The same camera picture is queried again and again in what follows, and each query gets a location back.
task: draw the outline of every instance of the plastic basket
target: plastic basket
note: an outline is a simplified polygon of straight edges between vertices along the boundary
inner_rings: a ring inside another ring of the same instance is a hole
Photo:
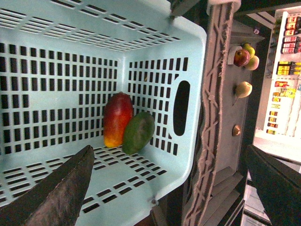
[[[78,226],[133,225],[187,178],[206,33],[161,0],[2,0],[0,207],[86,145],[95,163]],[[103,146],[103,108],[131,95],[155,134],[139,153]]]

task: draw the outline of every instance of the apple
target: apple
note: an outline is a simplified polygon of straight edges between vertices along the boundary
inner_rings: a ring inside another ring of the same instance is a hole
[[[240,49],[235,52],[234,65],[237,67],[245,66],[250,60],[250,53],[245,49]]]
[[[253,56],[250,61],[245,65],[247,70],[253,71],[258,68],[259,58],[257,56]]]

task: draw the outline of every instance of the red mango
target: red mango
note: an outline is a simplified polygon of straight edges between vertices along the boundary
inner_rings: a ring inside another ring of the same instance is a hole
[[[133,117],[133,105],[128,94],[113,95],[104,108],[103,139],[107,147],[122,144],[124,130]]]

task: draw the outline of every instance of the green mango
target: green mango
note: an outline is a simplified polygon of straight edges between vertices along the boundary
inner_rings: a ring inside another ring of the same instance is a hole
[[[126,154],[135,154],[144,148],[154,135],[155,120],[148,112],[140,112],[128,123],[124,135],[122,150]]]

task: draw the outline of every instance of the pear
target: pear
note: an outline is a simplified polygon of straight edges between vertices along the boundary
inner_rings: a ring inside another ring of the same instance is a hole
[[[249,52],[250,59],[252,59],[252,57],[255,55],[255,49],[250,45],[250,43],[243,44],[242,48]]]
[[[256,70],[259,65],[259,58],[258,56],[253,56],[250,61],[245,65],[245,68],[249,71]]]
[[[249,82],[243,81],[235,88],[237,98],[244,98],[252,92],[252,85]]]

